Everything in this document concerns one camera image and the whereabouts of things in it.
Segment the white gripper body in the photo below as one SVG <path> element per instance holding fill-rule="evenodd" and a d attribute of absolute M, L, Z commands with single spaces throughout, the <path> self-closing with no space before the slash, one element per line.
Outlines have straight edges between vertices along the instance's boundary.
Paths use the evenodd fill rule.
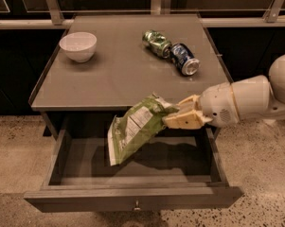
<path fill-rule="evenodd" d="M 210 125 L 222 128 L 239 122 L 232 86 L 229 82 L 207 88 L 199 97 L 203 114 Z"/>

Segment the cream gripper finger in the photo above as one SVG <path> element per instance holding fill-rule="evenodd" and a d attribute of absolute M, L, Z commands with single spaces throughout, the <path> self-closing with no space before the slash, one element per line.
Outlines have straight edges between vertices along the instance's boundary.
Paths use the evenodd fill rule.
<path fill-rule="evenodd" d="M 164 124 L 170 129 L 198 130 L 212 121 L 202 111 L 192 110 L 186 113 L 171 113 L 163 118 Z"/>
<path fill-rule="evenodd" d="M 188 96 L 182 101 L 177 104 L 180 113 L 186 113 L 190 111 L 199 111 L 200 110 L 200 103 L 199 103 L 199 96 L 192 95 Z"/>

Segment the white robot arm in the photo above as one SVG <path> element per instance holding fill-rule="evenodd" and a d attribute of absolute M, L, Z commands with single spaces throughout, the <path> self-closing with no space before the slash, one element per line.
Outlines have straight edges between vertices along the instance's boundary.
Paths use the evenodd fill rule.
<path fill-rule="evenodd" d="M 285 119 L 285 55 L 267 77 L 226 82 L 178 103 L 179 111 L 163 118 L 170 129 L 195 130 L 209 124 L 222 128 L 244 119 Z"/>

